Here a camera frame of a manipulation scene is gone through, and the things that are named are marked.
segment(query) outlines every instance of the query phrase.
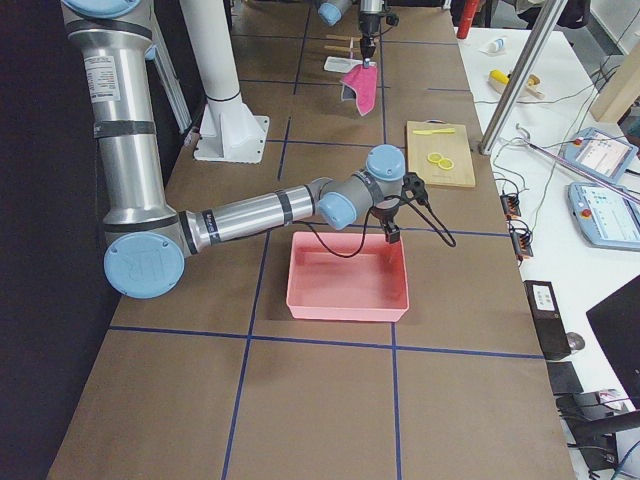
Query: ur robot arm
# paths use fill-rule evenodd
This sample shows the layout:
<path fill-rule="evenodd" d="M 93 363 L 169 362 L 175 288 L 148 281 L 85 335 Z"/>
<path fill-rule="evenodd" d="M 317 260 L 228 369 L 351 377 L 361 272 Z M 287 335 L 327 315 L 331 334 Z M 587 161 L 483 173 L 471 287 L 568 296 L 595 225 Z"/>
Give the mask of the ur robot arm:
<path fill-rule="evenodd" d="M 113 287 L 125 295 L 156 297 L 178 282 L 184 257 L 211 245 L 290 225 L 316 213 L 336 230 L 371 208 L 392 212 L 392 220 L 400 201 L 388 197 L 401 194 L 404 178 L 402 152 L 392 145 L 379 145 L 369 153 L 365 168 L 345 181 L 319 178 L 202 212 L 180 212 L 179 223 L 171 227 L 119 236 L 105 254 L 105 272 Z M 381 224 L 389 224 L 389 219 L 381 218 Z"/>
<path fill-rule="evenodd" d="M 203 2 L 221 1 L 181 0 L 203 8 Z M 153 2 L 63 0 L 62 11 L 69 39 L 84 58 L 111 204 L 103 220 L 104 269 L 118 291 L 134 298 L 162 295 L 181 278 L 186 257 L 316 213 L 341 230 L 371 209 L 388 241 L 398 239 L 393 217 L 402 200 L 412 199 L 402 196 L 410 178 L 404 155 L 391 145 L 373 148 L 364 168 L 345 181 L 320 178 L 203 212 L 177 213 L 165 199 L 146 76 Z M 235 65 L 233 70 L 228 75 L 235 74 Z"/>
<path fill-rule="evenodd" d="M 351 0 L 314 0 L 318 14 L 324 22 L 333 26 L 351 6 Z M 376 51 L 375 38 L 380 34 L 380 22 L 385 19 L 390 26 L 398 25 L 398 16 L 385 5 L 385 0 L 360 0 L 358 28 L 362 33 L 360 54 L 365 68 L 369 67 Z"/>

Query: label sticker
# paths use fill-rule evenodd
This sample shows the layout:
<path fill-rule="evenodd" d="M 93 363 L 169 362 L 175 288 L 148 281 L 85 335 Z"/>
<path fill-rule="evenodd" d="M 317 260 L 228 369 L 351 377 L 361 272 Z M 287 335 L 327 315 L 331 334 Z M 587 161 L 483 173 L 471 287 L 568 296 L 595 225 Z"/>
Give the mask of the label sticker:
<path fill-rule="evenodd" d="M 120 101 L 118 73 L 112 56 L 85 58 L 84 69 L 87 71 L 91 103 Z"/>
<path fill-rule="evenodd" d="M 551 298 L 551 289 L 545 285 L 534 285 L 533 296 L 536 299 L 536 307 L 538 310 L 554 312 L 553 298 Z"/>

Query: wooden block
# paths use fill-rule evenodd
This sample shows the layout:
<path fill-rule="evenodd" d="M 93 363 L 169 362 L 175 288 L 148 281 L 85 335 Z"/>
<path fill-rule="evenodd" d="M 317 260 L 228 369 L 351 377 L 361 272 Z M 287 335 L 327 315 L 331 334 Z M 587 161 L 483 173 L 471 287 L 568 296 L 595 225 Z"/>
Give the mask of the wooden block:
<path fill-rule="evenodd" d="M 351 42 L 355 39 L 355 37 L 347 37 L 346 35 L 332 35 L 330 33 L 328 33 L 324 37 L 328 40 L 344 40 L 346 42 Z"/>
<path fill-rule="evenodd" d="M 640 95 L 640 43 L 631 50 L 611 81 L 602 89 L 591 107 L 591 115 L 599 122 L 617 122 L 638 95 Z"/>
<path fill-rule="evenodd" d="M 421 135 L 414 131 L 454 128 L 455 133 Z M 427 160 L 430 153 L 440 153 L 454 162 L 451 170 L 443 170 Z M 407 122 L 407 157 L 409 170 L 416 172 L 427 185 L 475 187 L 467 129 L 464 125 Z"/>
<path fill-rule="evenodd" d="M 337 45 L 325 45 L 324 49 L 331 50 L 332 52 L 344 52 L 344 53 L 351 53 L 353 51 L 353 49 L 349 47 L 338 47 Z"/>

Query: metal pole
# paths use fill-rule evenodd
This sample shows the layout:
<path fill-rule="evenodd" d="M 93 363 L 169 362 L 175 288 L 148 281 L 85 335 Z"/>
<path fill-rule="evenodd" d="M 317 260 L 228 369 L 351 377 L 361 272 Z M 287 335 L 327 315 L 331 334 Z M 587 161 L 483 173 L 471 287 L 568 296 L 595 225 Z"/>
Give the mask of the metal pole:
<path fill-rule="evenodd" d="M 491 149 L 498 140 L 505 123 L 507 123 L 520 92 L 529 79 L 531 69 L 542 53 L 547 39 L 551 35 L 566 4 L 567 0 L 547 0 L 542 7 L 533 30 L 529 34 L 529 39 L 511 73 L 509 83 L 507 83 L 507 87 L 500 97 L 496 111 L 493 113 L 493 117 L 491 117 L 487 130 L 480 142 L 480 152 L 483 155 L 491 153 Z"/>
<path fill-rule="evenodd" d="M 184 133 L 187 128 L 191 126 L 191 114 L 187 107 L 187 102 L 184 99 L 182 88 L 180 88 L 180 82 L 178 76 L 173 68 L 173 62 L 169 56 L 169 50 L 166 43 L 164 43 L 164 37 L 162 36 L 162 30 L 158 24 L 158 19 L 155 13 L 151 17 L 151 31 L 153 33 L 153 43 L 156 45 L 156 55 L 153 58 L 158 69 L 158 75 L 160 76 L 160 82 L 164 87 L 164 91 L 167 93 L 171 110 L 176 117 L 178 128 L 180 133 Z"/>

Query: wooden cutting board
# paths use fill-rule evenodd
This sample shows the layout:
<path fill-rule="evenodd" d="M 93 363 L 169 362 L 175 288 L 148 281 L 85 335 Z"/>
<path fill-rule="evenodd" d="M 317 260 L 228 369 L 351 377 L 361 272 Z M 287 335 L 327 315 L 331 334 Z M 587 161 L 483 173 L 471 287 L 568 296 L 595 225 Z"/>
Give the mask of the wooden cutting board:
<path fill-rule="evenodd" d="M 455 133 L 420 135 L 415 131 L 455 129 Z M 430 153 L 440 153 L 454 162 L 451 170 L 443 170 L 427 160 Z M 476 177 L 469 150 L 467 129 L 451 123 L 407 122 L 407 157 L 409 171 L 416 172 L 427 185 L 475 187 Z"/>

